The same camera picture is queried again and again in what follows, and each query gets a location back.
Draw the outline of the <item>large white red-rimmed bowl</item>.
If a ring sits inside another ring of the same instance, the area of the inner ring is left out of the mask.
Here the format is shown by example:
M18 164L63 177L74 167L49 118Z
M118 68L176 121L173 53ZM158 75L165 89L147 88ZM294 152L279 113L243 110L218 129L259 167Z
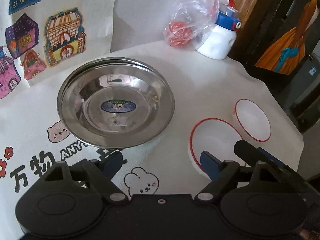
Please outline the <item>large white red-rimmed bowl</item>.
M193 167L208 178L200 163L203 151L208 151L220 161L233 160L245 166L246 163L234 153L234 145L240 140L240 133L225 120L206 118L199 121L191 130L188 143L188 154Z

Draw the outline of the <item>small white red-rimmed bowl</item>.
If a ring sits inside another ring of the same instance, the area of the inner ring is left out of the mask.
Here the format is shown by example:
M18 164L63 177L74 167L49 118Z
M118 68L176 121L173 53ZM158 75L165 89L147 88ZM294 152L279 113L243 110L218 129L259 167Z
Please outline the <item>small white red-rimmed bowl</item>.
M265 112L253 101L240 99L233 108L233 126L251 144L267 142L271 124Z

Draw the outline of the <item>shallow steel plate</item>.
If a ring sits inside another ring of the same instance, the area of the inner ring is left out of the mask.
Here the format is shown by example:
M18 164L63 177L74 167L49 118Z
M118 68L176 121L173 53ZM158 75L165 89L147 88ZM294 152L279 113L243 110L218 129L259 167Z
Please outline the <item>shallow steel plate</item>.
M57 94L60 120L77 139L99 148L130 148L159 135L175 111L161 73L125 57L81 65Z

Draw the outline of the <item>printed white tablecloth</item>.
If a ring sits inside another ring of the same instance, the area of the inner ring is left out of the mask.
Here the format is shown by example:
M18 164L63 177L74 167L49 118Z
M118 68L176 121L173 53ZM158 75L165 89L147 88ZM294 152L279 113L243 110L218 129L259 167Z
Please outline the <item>printed white tablecloth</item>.
M262 147L292 169L298 168L304 147L302 135L266 85L249 76L239 62L212 60L164 42L117 51L113 56L149 64L164 76L175 97L175 113L167 128L146 144L123 150L127 162L113 179L122 190L126 190L124 178L132 177L135 167L159 179L159 194L195 194L205 187L208 179L197 172L190 159L191 130L206 118L233 122L233 109L239 99L255 102L270 121L271 137ZM11 158L2 158L1 239L22 237L15 206L39 179L43 165L62 159L73 165L100 157L95 147L72 135L57 143L48 139L48 128L59 120L57 93L70 73L70 69L65 70L31 87L20 84L1 100L1 150L10 147L14 152Z

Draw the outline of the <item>orange dress painting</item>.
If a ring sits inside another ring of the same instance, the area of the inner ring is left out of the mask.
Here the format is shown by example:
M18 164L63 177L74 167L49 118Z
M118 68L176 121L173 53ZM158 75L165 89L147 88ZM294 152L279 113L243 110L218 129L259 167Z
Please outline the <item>orange dress painting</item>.
M255 66L290 75L305 56L305 41L318 15L319 0L311 0L305 5L297 25L269 46Z

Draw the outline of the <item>white blue water bottle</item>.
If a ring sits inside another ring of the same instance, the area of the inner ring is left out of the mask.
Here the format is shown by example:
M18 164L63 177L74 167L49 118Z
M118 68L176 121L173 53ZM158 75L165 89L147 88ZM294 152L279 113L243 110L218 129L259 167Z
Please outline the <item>white blue water bottle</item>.
M234 0L228 0L227 4L221 3L211 33L205 36L197 51L210 59L225 59L236 41L241 25L240 12L235 8Z

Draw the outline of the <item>red ball in bag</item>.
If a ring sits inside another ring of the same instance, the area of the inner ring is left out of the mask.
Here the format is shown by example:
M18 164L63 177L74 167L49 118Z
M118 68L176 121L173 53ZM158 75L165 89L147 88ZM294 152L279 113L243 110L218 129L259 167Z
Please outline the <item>red ball in bag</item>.
M168 43L175 48L186 48L189 46L193 30L188 27L184 22L173 21L168 26Z

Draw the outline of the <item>clear plastic bag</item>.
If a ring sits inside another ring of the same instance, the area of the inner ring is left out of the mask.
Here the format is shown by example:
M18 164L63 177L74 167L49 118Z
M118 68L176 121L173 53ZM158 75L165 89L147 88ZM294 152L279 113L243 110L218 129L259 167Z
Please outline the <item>clear plastic bag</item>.
M219 0L178 0L174 3L169 23L181 21L193 30L189 46L178 49L196 50L201 46L205 36L211 33L219 14L219 7ZM169 23L163 31L164 40L168 45Z

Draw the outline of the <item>colourful houses poster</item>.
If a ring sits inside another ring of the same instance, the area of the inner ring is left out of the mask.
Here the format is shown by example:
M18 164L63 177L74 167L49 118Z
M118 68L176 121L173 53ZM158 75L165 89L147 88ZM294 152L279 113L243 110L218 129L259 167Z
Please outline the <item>colourful houses poster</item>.
M1 0L1 102L111 49L115 0Z

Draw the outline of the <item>wooden door frame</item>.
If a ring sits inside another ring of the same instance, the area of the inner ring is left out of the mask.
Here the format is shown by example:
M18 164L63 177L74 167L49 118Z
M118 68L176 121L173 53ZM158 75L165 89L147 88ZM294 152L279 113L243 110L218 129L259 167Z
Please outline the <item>wooden door frame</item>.
M280 0L234 0L235 8L240 12L242 26L228 56L236 61L246 57L252 39L255 37L260 24L276 12Z

